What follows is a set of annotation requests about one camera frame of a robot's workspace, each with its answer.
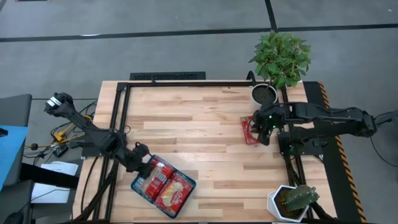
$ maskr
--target cactus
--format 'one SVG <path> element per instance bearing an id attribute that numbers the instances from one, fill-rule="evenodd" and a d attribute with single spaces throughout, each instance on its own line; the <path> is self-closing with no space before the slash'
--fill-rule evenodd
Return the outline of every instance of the cactus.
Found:
<path id="1" fill-rule="evenodd" d="M 287 210 L 293 211 L 305 208 L 312 202 L 316 202 L 318 198 L 319 195 L 315 192 L 315 187 L 300 185 L 285 194 L 285 202 L 282 204 L 286 206 Z"/>

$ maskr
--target wooden tabletop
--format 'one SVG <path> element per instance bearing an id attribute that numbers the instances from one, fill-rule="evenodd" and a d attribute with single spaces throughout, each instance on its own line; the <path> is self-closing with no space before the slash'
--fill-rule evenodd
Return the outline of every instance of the wooden tabletop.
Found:
<path id="1" fill-rule="evenodd" d="M 109 128 L 117 81 L 105 81 L 99 94 L 94 123 Z M 131 90 L 126 124 L 129 148 L 139 141 L 197 182 L 182 211 L 173 222 L 267 222 L 275 218 L 267 211 L 267 195 L 279 185 L 288 185 L 285 162 L 274 132 L 271 144 L 248 146 L 240 117 L 249 116 L 249 87 L 134 87 Z M 287 89 L 289 101 L 307 101 L 302 83 Z M 118 111 L 120 120 L 123 95 Z M 73 204 L 80 203 L 93 158 L 85 159 Z M 323 164 L 313 156 L 302 156 L 307 184 L 317 188 L 318 203 L 331 216 L 335 208 Z M 88 181 L 86 207 L 100 179 L 102 158 Z M 171 222 L 160 210 L 131 190 L 137 173 L 119 166 L 112 222 Z M 106 192 L 101 204 L 104 217 Z"/>

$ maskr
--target blue tray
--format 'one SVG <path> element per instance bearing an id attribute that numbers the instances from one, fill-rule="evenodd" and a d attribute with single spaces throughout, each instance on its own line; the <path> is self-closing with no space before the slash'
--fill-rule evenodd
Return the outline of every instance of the blue tray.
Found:
<path id="1" fill-rule="evenodd" d="M 145 198 L 149 203 L 153 204 L 155 207 L 157 207 L 160 211 L 162 211 L 163 213 L 165 213 L 168 217 L 170 218 L 175 218 L 177 217 L 177 215 L 180 213 L 182 207 L 184 206 L 185 202 L 188 200 L 189 196 L 191 195 L 191 193 L 193 192 L 193 189 L 195 189 L 195 187 L 197 186 L 197 183 L 190 178 L 189 176 L 185 175 L 184 173 L 182 173 L 181 171 L 179 171 L 178 169 L 176 169 L 174 166 L 172 166 L 171 164 L 169 164 L 168 162 L 166 162 L 164 159 L 160 158 L 159 156 L 153 155 L 150 157 L 148 163 L 150 164 L 150 162 L 154 159 L 154 158 L 158 158 L 159 161 L 163 162 L 164 164 L 168 164 L 169 166 L 171 166 L 173 168 L 173 170 L 175 172 L 178 172 L 179 174 L 181 174 L 183 177 L 185 177 L 187 180 L 189 180 L 192 183 L 192 189 L 188 194 L 188 197 L 185 199 L 185 201 L 182 202 L 182 206 L 180 207 L 180 209 L 176 212 L 176 214 L 174 216 L 171 216 L 170 214 L 168 214 L 166 211 L 163 210 L 163 208 L 158 207 L 157 205 L 154 204 L 154 200 L 152 200 L 150 197 L 148 197 L 147 195 L 145 195 L 145 193 L 137 188 L 135 186 L 136 182 L 138 181 L 144 181 L 144 179 L 142 177 L 136 177 L 134 179 L 134 181 L 131 183 L 131 188 L 133 189 L 133 191 L 137 192 L 137 194 L 141 195 L 141 197 Z"/>

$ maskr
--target black floor stripe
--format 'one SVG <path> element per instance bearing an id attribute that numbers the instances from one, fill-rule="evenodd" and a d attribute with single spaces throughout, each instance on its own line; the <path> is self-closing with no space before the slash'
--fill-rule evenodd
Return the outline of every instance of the black floor stripe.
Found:
<path id="1" fill-rule="evenodd" d="M 265 2 L 266 2 L 266 6 L 267 6 L 269 22 L 271 23 L 271 29 L 273 31 L 277 31 L 278 28 L 276 26 L 274 10 L 272 10 L 272 6 L 271 6 L 271 0 L 265 0 Z"/>
<path id="2" fill-rule="evenodd" d="M 93 35 L 64 35 L 52 37 L 5 37 L 0 42 L 32 42 L 50 40 L 91 40 L 91 39 L 117 39 L 132 37 L 167 37 L 179 35 L 205 35 L 205 34 L 250 34 L 269 32 L 271 28 L 239 28 L 239 29 L 208 29 L 208 30 L 181 30 L 164 32 L 136 32 L 123 34 L 93 34 Z"/>
<path id="3" fill-rule="evenodd" d="M 6 1 L 7 0 L 1 0 L 0 1 L 0 12 L 1 12 L 1 9 L 4 7 L 4 5 L 6 4 Z"/>
<path id="4" fill-rule="evenodd" d="M 299 31 L 328 31 L 328 30 L 388 29 L 388 28 L 398 28 L 398 24 L 317 26 L 317 27 L 280 27 L 280 28 L 278 28 L 278 31 L 279 32 L 299 32 Z"/>
<path id="5" fill-rule="evenodd" d="M 300 31 L 328 31 L 328 30 L 360 30 L 360 29 L 391 29 L 398 28 L 398 24 L 374 24 L 352 26 L 318 26 L 318 27 L 280 27 L 273 29 L 279 32 Z M 271 28 L 242 28 L 242 29 L 214 29 L 214 30 L 185 30 L 165 32 L 138 32 L 124 34 L 98 34 L 98 35 L 64 35 L 50 37 L 0 37 L 0 42 L 36 42 L 53 40 L 91 40 L 91 39 L 118 39 L 134 37 L 171 37 L 180 35 L 208 35 L 208 34 L 251 34 L 269 32 Z"/>

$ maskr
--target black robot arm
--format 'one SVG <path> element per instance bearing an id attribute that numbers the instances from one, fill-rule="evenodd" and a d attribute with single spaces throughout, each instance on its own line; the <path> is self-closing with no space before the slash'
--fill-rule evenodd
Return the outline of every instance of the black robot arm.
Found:
<path id="1" fill-rule="evenodd" d="M 66 93 L 55 93 L 45 103 L 45 111 L 55 117 L 63 117 L 91 139 L 92 144 L 105 156 L 117 160 L 127 172 L 138 171 L 139 176 L 147 178 L 151 172 L 149 164 L 143 163 L 142 158 L 149 153 L 146 145 L 136 143 L 133 150 L 127 148 L 126 135 L 112 129 L 101 129 L 76 111 L 73 99 Z"/>
<path id="2" fill-rule="evenodd" d="M 259 141 L 268 145 L 273 129 L 286 124 L 304 124 L 323 121 L 316 128 L 293 127 L 289 130 L 289 142 L 303 144 L 311 138 L 352 134 L 370 137 L 376 131 L 374 118 L 358 108 L 322 108 L 312 103 L 279 103 L 261 107 L 253 115 L 252 132 L 259 133 Z"/>

